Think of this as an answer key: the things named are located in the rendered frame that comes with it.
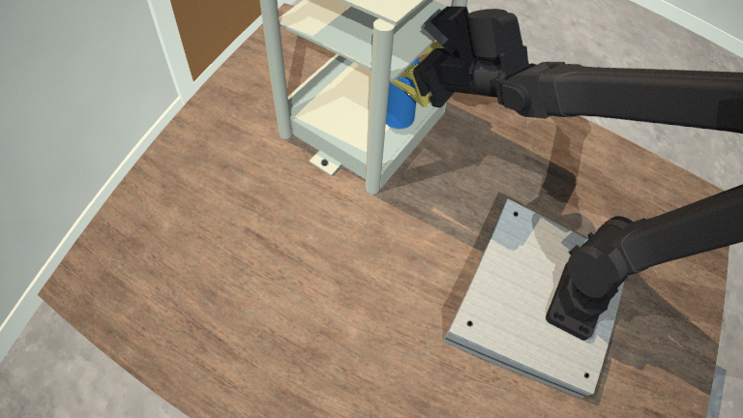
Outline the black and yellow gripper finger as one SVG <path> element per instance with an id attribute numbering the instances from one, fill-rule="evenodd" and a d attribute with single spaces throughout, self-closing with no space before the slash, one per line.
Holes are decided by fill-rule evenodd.
<path id="1" fill-rule="evenodd" d="M 415 64 L 415 65 L 412 65 L 412 66 L 408 67 L 408 68 L 407 68 L 407 69 L 406 69 L 406 70 L 405 70 L 405 71 L 404 71 L 404 72 L 403 72 L 403 73 L 402 73 L 402 74 L 401 74 L 401 75 L 400 75 L 400 76 L 398 77 L 398 78 L 400 78 L 400 77 L 408 77 L 408 78 L 412 79 L 412 80 L 413 80 L 413 82 L 414 82 L 414 84 L 415 84 L 415 87 L 416 87 L 417 89 L 418 89 L 418 86 L 417 86 L 416 80 L 415 80 L 415 78 L 414 78 L 414 75 L 413 75 L 413 70 L 414 70 L 414 69 L 415 69 L 415 68 L 416 68 L 416 67 L 417 67 L 418 65 L 419 65 L 419 64 Z M 418 103 L 418 104 L 419 104 L 420 106 L 428 106 L 428 105 L 429 105 L 429 103 L 430 103 L 430 99 L 429 99 L 429 97 L 430 97 L 430 93 L 428 93 L 428 95 L 427 95 L 426 97 L 423 97 L 423 96 L 421 96 L 421 94 L 420 94 L 420 91 L 419 91 L 419 89 L 418 89 L 418 92 L 417 92 L 417 89 L 415 89 L 415 88 L 413 88 L 413 87 L 411 87 L 411 86 L 409 86 L 409 85 L 407 85 L 407 84 L 405 84 L 405 83 L 403 83 L 403 82 L 401 82 L 401 81 L 399 81 L 399 80 L 397 80 L 397 79 L 396 79 L 396 80 L 395 80 L 394 82 L 391 82 L 391 81 L 390 81 L 390 83 L 394 84 L 395 86 L 399 87 L 399 88 L 400 88 L 401 90 L 403 90 L 404 92 L 406 92 L 406 93 L 407 93 L 407 94 L 408 94 L 408 95 L 409 95 L 409 96 L 410 96 L 410 97 L 411 97 L 412 99 L 414 99 L 414 100 L 415 100 L 415 101 L 416 101 L 416 102 L 417 102 L 417 103 Z"/>
<path id="2" fill-rule="evenodd" d="M 421 57 L 421 56 L 423 56 L 423 55 L 425 55 L 425 54 L 428 54 L 428 53 L 432 52 L 432 51 L 433 51 L 433 50 L 434 50 L 435 48 L 444 48 L 444 47 L 443 47 L 443 46 L 442 46 L 442 45 L 441 45 L 441 44 L 440 44 L 440 43 L 439 43 L 438 41 L 436 41 L 436 42 L 434 42 L 434 43 L 433 43 L 433 44 L 432 44 L 432 45 L 431 45 L 431 46 L 430 46 L 430 47 L 429 47 L 428 49 L 426 49 L 426 50 L 425 50 L 425 51 L 424 51 L 424 52 L 423 52 L 423 53 L 422 53 L 422 54 L 420 55 L 420 57 Z"/>

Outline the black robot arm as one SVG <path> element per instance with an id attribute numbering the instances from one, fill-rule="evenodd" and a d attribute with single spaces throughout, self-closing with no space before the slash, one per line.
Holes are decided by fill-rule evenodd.
<path id="1" fill-rule="evenodd" d="M 521 116 L 595 116 L 743 134 L 743 73 L 529 64 L 518 18 L 500 9 L 447 6 L 424 24 L 446 49 L 433 63 L 440 84 L 470 87 L 470 76 L 477 94 L 496 97 Z M 629 275 L 743 242 L 743 184 L 650 219 L 616 216 L 587 236 L 569 251 L 546 314 L 549 324 L 583 341 Z"/>

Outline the blue bottle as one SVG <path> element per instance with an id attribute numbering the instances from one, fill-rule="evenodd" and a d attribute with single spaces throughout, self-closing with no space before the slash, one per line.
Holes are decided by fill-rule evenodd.
<path id="1" fill-rule="evenodd" d="M 397 80 L 416 89 L 412 79 L 400 77 Z M 394 129 L 405 129 L 415 119 L 416 101 L 406 92 L 390 83 L 386 125 Z"/>

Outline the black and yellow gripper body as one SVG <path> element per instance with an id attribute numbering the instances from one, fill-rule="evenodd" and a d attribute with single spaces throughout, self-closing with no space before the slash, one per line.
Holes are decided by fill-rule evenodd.
<path id="1" fill-rule="evenodd" d="M 440 84 L 433 66 L 433 63 L 446 51 L 445 48 L 435 48 L 414 70 L 413 75 L 416 80 L 421 96 L 426 97 L 431 91 L 431 105 L 434 107 L 443 107 L 444 104 L 455 93 L 477 94 L 474 90 L 473 80 L 470 80 L 470 87 Z M 475 63 L 481 58 L 475 57 L 470 65 L 469 74 L 473 75 Z"/>

